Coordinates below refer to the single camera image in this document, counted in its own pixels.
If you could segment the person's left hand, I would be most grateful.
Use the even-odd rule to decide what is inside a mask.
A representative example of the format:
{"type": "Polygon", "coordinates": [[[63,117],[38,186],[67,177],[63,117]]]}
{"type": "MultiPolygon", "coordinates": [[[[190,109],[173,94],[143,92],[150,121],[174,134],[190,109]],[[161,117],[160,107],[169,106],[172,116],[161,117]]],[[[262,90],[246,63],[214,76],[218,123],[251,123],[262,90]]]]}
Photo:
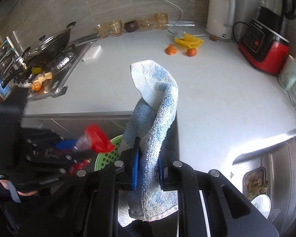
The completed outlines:
{"type": "Polygon", "coordinates": [[[2,185],[2,187],[4,187],[4,189],[6,189],[10,192],[12,200],[16,203],[21,202],[21,200],[20,200],[21,196],[28,197],[28,196],[33,196],[33,195],[38,194],[37,190],[31,191],[31,192],[26,192],[26,193],[19,192],[16,190],[15,186],[9,180],[0,179],[0,184],[2,185]]]}

